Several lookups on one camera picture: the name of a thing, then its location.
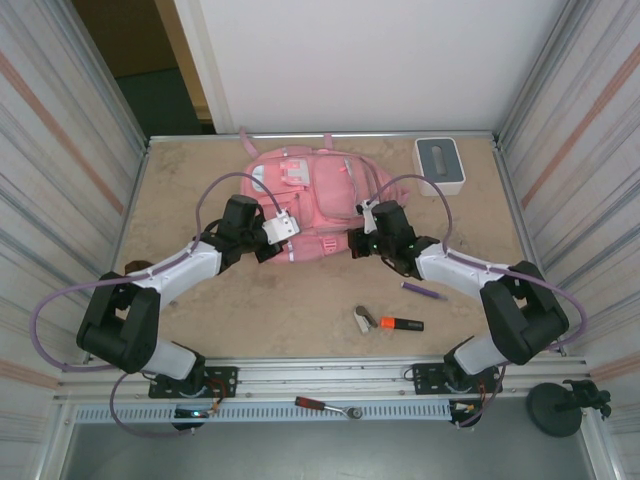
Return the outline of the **pink student backpack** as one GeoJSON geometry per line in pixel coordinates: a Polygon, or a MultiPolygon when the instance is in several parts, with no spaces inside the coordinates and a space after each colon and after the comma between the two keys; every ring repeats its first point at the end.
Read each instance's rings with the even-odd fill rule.
{"type": "Polygon", "coordinates": [[[258,201],[265,218],[276,216],[276,205],[286,209],[300,227],[289,239],[289,255],[275,256],[274,264],[303,263],[323,259],[348,249],[347,231],[364,226],[356,206],[379,193],[379,201],[405,205],[409,191],[395,183],[374,160],[333,148],[330,135],[324,146],[285,146],[259,152],[246,131],[240,139],[253,159],[245,169],[251,177],[240,193],[258,201]]]}

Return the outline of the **small grey stapler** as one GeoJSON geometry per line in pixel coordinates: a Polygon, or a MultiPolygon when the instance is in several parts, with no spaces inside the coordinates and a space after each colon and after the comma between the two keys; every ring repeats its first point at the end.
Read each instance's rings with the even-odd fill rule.
{"type": "Polygon", "coordinates": [[[355,307],[353,315],[362,334],[367,334],[372,329],[375,329],[378,327],[378,324],[374,320],[372,315],[362,305],[358,305],[355,307]]]}

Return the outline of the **purple pen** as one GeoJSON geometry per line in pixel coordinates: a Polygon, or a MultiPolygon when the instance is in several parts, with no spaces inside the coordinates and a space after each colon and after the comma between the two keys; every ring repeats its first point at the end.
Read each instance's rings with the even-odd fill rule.
{"type": "Polygon", "coordinates": [[[433,291],[433,290],[429,290],[426,289],[424,287],[409,283],[409,282],[402,282],[401,283],[401,288],[404,290],[408,290],[410,292],[425,296],[425,297],[429,297],[432,299],[436,299],[436,300],[443,300],[446,301],[447,297],[444,294],[441,294],[439,292],[433,291]]]}

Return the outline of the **orange black highlighter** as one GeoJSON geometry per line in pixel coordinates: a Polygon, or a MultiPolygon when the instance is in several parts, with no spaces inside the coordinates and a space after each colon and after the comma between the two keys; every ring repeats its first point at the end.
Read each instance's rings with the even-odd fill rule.
{"type": "Polygon", "coordinates": [[[379,321],[379,327],[390,330],[403,330],[403,331],[415,331],[423,332],[424,323],[416,320],[409,320],[397,317],[381,317],[379,321]]]}

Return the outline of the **white grey tissue box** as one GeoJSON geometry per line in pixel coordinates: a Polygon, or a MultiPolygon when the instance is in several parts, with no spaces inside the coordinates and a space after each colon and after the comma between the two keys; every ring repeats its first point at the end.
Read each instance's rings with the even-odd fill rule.
{"type": "Polygon", "coordinates": [[[416,173],[434,182],[445,196],[457,196],[461,192],[466,175],[453,138],[416,139],[412,155],[416,173]]]}

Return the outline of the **corrugated side panel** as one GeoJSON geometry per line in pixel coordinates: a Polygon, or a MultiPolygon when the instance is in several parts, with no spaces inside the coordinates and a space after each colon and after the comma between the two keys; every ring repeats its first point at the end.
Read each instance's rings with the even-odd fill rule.
{"type": "Polygon", "coordinates": [[[640,480],[640,0],[565,0],[498,136],[536,261],[588,321],[567,352],[612,395],[640,480]]]}
{"type": "Polygon", "coordinates": [[[82,360],[144,134],[71,0],[0,0],[0,480],[40,473],[59,365],[82,360]]]}

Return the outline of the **aluminium back rail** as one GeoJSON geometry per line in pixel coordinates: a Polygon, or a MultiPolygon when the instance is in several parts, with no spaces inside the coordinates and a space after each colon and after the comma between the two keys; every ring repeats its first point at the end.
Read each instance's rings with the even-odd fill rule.
{"type": "MultiPolygon", "coordinates": [[[[426,138],[426,137],[471,137],[493,140],[495,133],[490,130],[424,130],[424,131],[398,131],[398,132],[332,132],[333,139],[342,138],[426,138]]],[[[323,139],[324,133],[249,133],[251,140],[294,140],[294,139],[323,139]]],[[[215,135],[167,135],[151,136],[149,142],[182,142],[182,141],[222,141],[239,140],[239,134],[215,134],[215,135]]]]}

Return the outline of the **aluminium front rail frame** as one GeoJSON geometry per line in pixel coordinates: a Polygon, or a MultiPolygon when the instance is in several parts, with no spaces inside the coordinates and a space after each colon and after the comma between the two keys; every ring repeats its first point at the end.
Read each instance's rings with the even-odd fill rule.
{"type": "MultiPolygon", "coordinates": [[[[409,367],[416,363],[440,363],[439,356],[213,358],[207,366],[239,369],[235,401],[292,401],[300,395],[318,400],[394,400],[414,397],[409,367]]],[[[119,378],[118,371],[63,373],[54,390],[54,403],[106,403],[119,378]]],[[[507,366],[504,395],[524,396],[543,382],[590,378],[582,357],[541,354],[524,366],[507,366]]],[[[116,400],[146,402],[149,382],[140,374],[123,380],[116,400]]]]}

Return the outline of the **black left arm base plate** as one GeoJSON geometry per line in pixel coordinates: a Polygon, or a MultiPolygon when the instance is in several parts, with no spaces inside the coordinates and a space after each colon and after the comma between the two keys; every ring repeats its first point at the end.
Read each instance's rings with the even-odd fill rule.
{"type": "Polygon", "coordinates": [[[184,380],[157,375],[150,384],[152,399],[234,398],[239,369],[234,366],[201,366],[184,380]]]}

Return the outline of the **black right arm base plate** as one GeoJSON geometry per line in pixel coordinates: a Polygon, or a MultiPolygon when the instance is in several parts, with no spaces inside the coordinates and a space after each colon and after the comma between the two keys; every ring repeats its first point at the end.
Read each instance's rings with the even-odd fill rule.
{"type": "Polygon", "coordinates": [[[493,392],[500,377],[497,367],[469,375],[445,363],[418,363],[411,366],[409,380],[416,395],[462,395],[493,392]]]}

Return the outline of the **red-handled ratchet wrench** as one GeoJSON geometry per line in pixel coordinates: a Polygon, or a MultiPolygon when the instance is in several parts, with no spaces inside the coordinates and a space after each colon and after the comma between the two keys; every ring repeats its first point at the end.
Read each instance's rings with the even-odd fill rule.
{"type": "Polygon", "coordinates": [[[307,397],[297,396],[295,398],[294,404],[298,407],[309,410],[333,412],[342,415],[350,420],[359,420],[363,417],[363,411],[360,407],[338,407],[307,397]]]}

